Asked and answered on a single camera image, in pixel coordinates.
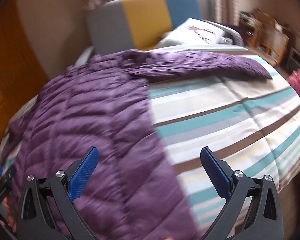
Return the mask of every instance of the multicolored headboard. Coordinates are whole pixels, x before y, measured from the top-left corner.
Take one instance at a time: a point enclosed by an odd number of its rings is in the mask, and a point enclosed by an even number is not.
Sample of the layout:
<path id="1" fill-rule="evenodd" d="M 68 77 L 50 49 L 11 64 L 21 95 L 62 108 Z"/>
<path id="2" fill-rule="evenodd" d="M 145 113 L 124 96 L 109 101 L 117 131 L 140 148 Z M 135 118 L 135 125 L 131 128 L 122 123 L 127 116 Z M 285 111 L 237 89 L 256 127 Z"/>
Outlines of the multicolored headboard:
<path id="1" fill-rule="evenodd" d="M 153 49 L 189 18 L 202 19 L 197 0 L 115 0 L 88 12 L 87 23 L 96 53 L 106 55 Z"/>

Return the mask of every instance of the white pillow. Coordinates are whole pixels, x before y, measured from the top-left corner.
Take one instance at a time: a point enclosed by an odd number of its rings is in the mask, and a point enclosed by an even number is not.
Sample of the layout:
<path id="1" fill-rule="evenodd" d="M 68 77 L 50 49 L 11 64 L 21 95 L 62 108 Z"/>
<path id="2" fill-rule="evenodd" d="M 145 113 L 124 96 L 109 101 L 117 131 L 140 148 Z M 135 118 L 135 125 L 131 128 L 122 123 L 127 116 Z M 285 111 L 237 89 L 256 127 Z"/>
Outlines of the white pillow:
<path id="1" fill-rule="evenodd" d="M 223 30 L 210 23 L 188 19 L 155 47 L 158 49 L 183 44 L 212 45 L 219 43 L 224 35 Z"/>

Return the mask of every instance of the striped bed sheet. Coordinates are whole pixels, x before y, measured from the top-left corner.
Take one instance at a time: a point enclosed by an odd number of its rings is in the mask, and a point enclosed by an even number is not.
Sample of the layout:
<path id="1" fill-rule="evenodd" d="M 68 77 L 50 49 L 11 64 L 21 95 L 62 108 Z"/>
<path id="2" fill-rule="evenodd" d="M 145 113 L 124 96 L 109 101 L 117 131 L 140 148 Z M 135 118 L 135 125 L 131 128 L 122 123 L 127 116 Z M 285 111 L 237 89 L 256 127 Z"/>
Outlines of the striped bed sheet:
<path id="1" fill-rule="evenodd" d="M 238 46 L 174 46 L 159 51 L 206 50 L 241 55 L 258 61 L 273 80 L 238 81 L 228 78 L 160 82 L 149 86 L 149 108 L 154 127 L 165 146 L 188 198 L 192 217 L 204 232 L 221 211 L 218 197 L 200 163 L 200 150 L 208 146 L 233 170 L 262 178 L 270 174 L 280 192 L 300 171 L 300 98 L 279 73 L 262 58 Z M 15 116 L 34 104 L 33 98 Z M 9 135 L 0 146 L 2 149 Z M 18 145 L 3 170 L 13 164 Z M 243 222 L 247 198 L 236 225 Z"/>

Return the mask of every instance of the purple puffer jacket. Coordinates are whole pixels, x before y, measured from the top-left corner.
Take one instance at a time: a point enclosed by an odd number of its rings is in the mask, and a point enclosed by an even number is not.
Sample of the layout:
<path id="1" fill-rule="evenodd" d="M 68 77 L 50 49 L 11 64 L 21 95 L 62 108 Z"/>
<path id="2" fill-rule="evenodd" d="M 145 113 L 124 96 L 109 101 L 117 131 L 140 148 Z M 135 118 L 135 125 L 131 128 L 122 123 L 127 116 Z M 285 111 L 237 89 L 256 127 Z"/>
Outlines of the purple puffer jacket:
<path id="1" fill-rule="evenodd" d="M 151 124 L 147 84 L 198 75 L 271 78 L 251 59 L 198 51 L 128 50 L 69 67 L 43 87 L 23 120 L 10 125 L 15 134 L 2 161 L 9 147 L 22 138 L 15 160 L 13 203 L 18 205 L 28 175 L 52 176 L 95 146 L 99 164 L 74 203 L 98 237 L 197 238 L 187 199 Z M 65 232 L 56 207 L 52 209 Z"/>

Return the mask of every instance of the silver bolt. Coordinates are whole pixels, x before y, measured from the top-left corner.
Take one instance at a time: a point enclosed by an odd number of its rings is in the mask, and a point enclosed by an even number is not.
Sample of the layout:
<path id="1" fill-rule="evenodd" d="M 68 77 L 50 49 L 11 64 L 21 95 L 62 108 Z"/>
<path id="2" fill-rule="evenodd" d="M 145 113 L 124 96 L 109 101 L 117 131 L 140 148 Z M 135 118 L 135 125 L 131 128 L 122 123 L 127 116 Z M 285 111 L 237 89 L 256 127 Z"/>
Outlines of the silver bolt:
<path id="1" fill-rule="evenodd" d="M 235 174 L 237 177 L 239 177 L 239 178 L 243 177 L 243 172 L 242 172 L 242 171 L 235 171 L 234 174 Z"/>
<path id="2" fill-rule="evenodd" d="M 58 172 L 56 173 L 56 176 L 59 177 L 59 178 L 61 178 L 64 174 L 65 174 L 64 171 L 58 171 Z"/>
<path id="3" fill-rule="evenodd" d="M 28 181 L 31 181 L 31 180 L 33 180 L 33 179 L 34 179 L 34 176 L 33 176 L 33 175 L 29 175 L 28 178 L 27 178 Z"/>
<path id="4" fill-rule="evenodd" d="M 265 179 L 266 179 L 267 181 L 272 181 L 272 177 L 271 177 L 270 175 L 266 175 L 266 176 L 265 176 Z"/>

